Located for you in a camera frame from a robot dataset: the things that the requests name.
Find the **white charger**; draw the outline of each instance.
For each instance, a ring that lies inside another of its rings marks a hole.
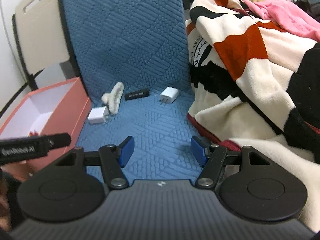
[[[90,124],[104,123],[107,121],[109,110],[106,106],[92,108],[88,116]]]
[[[166,104],[172,104],[173,101],[178,97],[179,90],[176,88],[167,87],[160,94],[160,101]]]

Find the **open box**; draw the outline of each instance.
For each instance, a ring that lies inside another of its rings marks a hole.
[[[25,180],[76,145],[79,134],[91,109],[79,77],[40,88],[28,93],[0,128],[0,139],[67,132],[71,136],[68,147],[49,151],[47,157],[4,165],[6,171]]]

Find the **blue textured fabric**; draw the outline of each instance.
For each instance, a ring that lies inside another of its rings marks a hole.
[[[188,48],[181,0],[62,0],[76,58],[92,99],[116,82],[124,93],[150,89],[151,96],[122,98],[119,113],[107,123],[85,123],[77,145],[86,151],[128,135],[135,151],[123,169],[128,180],[191,179],[201,168],[190,152],[196,130],[186,119],[194,95],[188,73]],[[180,91],[172,105],[159,102],[168,86]],[[102,179],[100,169],[87,172]]]

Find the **pink fleece blanket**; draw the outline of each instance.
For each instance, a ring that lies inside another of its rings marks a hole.
[[[320,23],[294,3],[286,0],[242,1],[261,19],[276,22],[291,34],[320,41]]]

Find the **striped fleece blanket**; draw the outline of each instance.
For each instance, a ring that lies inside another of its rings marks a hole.
[[[320,43],[241,3],[194,0],[190,8],[188,119],[211,141],[251,145],[298,177],[308,190],[300,219],[319,231]]]

